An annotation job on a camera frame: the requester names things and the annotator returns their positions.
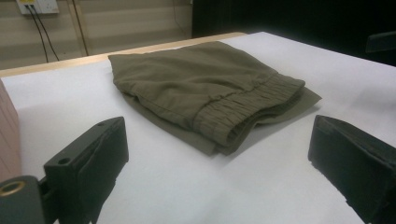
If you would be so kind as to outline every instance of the folded clothing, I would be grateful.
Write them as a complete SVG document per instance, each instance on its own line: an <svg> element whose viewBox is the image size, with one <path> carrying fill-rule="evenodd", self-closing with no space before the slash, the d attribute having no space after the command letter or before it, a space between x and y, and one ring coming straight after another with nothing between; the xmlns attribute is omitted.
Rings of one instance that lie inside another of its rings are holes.
<svg viewBox="0 0 396 224"><path fill-rule="evenodd" d="M205 153L228 155L255 124L292 118L320 99L304 81L221 42L109 60L131 105Z"/></svg>

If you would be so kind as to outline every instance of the white tabletop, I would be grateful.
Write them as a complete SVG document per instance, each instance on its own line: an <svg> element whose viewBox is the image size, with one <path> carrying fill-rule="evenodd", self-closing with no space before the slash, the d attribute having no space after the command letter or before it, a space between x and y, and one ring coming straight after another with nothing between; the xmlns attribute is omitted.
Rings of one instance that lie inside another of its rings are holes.
<svg viewBox="0 0 396 224"><path fill-rule="evenodd" d="M396 146L396 67L267 33L225 39L323 99L301 116L253 130L231 156L208 157L134 111L109 61L2 78L19 113L25 175L97 122L124 116L130 161L99 223L362 223L307 159L315 115Z"/></svg>

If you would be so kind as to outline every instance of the black cable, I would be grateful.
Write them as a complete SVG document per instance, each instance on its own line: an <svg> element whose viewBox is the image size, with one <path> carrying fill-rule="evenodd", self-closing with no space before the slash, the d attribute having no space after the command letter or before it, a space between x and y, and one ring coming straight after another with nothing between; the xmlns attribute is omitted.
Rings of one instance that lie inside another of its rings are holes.
<svg viewBox="0 0 396 224"><path fill-rule="evenodd" d="M176 19L175 0L172 0L172 3L173 3L173 7L174 7L174 20L175 20L175 23L177 24L177 26L178 26L178 28L181 30L181 32L183 32L184 37L185 37L186 39L188 39L188 37L187 37L187 35L186 35L186 32L184 32L183 28L181 28L181 25L177 22L177 19Z"/></svg>
<svg viewBox="0 0 396 224"><path fill-rule="evenodd" d="M25 7L29 10L30 14L32 15L33 20L35 21L35 27L37 27L38 33L40 34L41 43L43 44L44 53L46 54L46 60L47 60L47 63L48 63L49 62L49 56L47 54L46 45L44 44L44 39L43 39L43 35L41 34L40 27L38 27L37 21L35 20L35 16L33 15L32 10L26 5L25 5Z"/></svg>
<svg viewBox="0 0 396 224"><path fill-rule="evenodd" d="M35 15L37 16L38 21L40 22L41 26L43 27L44 33L46 33L47 39L48 39L48 41L49 41L49 46L50 46L50 48L52 49L53 54L55 55L56 59L57 59L58 62L59 62L58 55L55 53L55 50L53 49L52 43L50 42L49 34L47 33L46 27L44 26L43 22L40 20L40 17L38 16L37 11L35 10L35 6L30 5L30 7L35 11Z"/></svg>

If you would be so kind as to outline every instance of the wall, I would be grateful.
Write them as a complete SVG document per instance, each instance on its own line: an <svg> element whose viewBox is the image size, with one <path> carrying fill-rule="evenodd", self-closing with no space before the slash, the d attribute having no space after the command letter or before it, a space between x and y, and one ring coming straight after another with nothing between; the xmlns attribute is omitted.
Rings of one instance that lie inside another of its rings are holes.
<svg viewBox="0 0 396 224"><path fill-rule="evenodd" d="M190 0L58 0L40 15L60 60L191 38ZM56 58L46 44L49 61ZM0 2L0 69L46 58L31 16L15 0Z"/></svg>

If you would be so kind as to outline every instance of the table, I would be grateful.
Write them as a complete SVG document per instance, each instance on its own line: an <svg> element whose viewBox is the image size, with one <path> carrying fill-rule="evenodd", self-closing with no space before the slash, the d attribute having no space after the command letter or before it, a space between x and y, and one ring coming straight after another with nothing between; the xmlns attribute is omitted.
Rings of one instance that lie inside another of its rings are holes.
<svg viewBox="0 0 396 224"><path fill-rule="evenodd" d="M23 173L43 177L42 165L92 125L124 116L130 161L99 223L362 223L307 159L313 122L318 114L342 119L396 146L396 67L267 33L201 41L216 39L305 80L323 99L295 119L254 129L231 156L209 157L134 111L108 60L22 69L2 79L20 116Z"/></svg>

